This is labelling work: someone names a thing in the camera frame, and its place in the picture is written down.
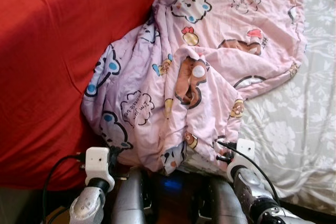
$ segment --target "black cable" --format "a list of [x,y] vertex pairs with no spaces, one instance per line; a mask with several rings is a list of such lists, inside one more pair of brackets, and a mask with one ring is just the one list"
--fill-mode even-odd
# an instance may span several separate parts
[[43,193],[42,193],[42,217],[43,217],[43,224],[47,224],[47,186],[49,184],[50,178],[53,174],[53,172],[56,170],[57,166],[60,165],[60,163],[62,163],[64,160],[67,160],[69,158],[73,158],[73,159],[80,159],[81,156],[80,155],[69,155],[69,156],[65,156],[63,158],[61,158],[59,161],[57,161],[57,163],[51,168],[48,177],[44,183],[43,186]]
[[59,210],[57,213],[54,214],[54,216],[52,216],[52,218],[49,220],[48,224],[52,224],[52,222],[61,214],[63,214],[64,212],[68,211],[68,209],[70,208],[70,206]]
[[273,191],[273,194],[274,194],[274,197],[275,197],[275,201],[277,202],[277,204],[280,206],[280,201],[279,201],[279,197],[278,197],[278,194],[277,192],[275,191],[275,188],[272,184],[272,182],[269,180],[269,178],[267,177],[267,175],[263,172],[263,170],[261,170],[261,168],[252,160],[250,159],[248,156],[246,156],[245,154],[241,153],[240,151],[232,148],[231,146],[229,146],[227,143],[223,143],[223,142],[220,142],[220,141],[217,141],[218,144],[238,153],[239,155],[243,156],[244,158],[246,158],[247,160],[249,160],[259,171],[260,173],[263,175],[263,177],[267,180],[268,184],[270,185],[272,191]]

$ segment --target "pink blanket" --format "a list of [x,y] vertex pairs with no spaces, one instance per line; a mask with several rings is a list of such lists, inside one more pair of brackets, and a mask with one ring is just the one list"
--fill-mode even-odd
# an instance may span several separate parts
[[297,72],[302,0],[155,0],[98,61],[82,110],[119,161],[174,171],[194,148],[221,169],[244,101]]

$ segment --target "red sofa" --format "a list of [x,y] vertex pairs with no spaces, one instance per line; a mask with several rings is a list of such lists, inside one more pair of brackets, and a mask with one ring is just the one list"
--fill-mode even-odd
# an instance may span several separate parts
[[[0,186],[42,188],[66,155],[100,144],[80,112],[106,46],[143,23],[153,0],[0,0]],[[49,189],[83,185],[68,160]]]

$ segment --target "white bed sheet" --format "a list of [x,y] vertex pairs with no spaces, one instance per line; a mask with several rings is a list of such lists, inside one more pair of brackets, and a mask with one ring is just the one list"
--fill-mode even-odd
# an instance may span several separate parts
[[[245,102],[240,136],[256,143],[256,162],[279,197],[336,215],[336,0],[305,0],[306,58],[296,76]],[[188,149],[181,170],[220,172]]]

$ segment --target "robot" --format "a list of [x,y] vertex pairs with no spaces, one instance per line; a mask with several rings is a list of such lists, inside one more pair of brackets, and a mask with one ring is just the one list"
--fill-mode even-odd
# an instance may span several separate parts
[[[248,158],[254,157],[254,142],[240,138],[234,146]],[[86,151],[86,185],[70,207],[70,224],[100,224],[103,220],[105,195],[114,188],[114,179],[124,180],[114,203],[111,223],[145,224],[153,215],[151,197],[146,190],[145,173],[130,169],[128,175],[114,175],[118,153],[108,148],[92,147]],[[228,163],[227,179],[212,177],[194,197],[192,223],[194,224],[314,224],[302,220],[281,208],[265,189],[251,163],[239,154],[217,157]]]

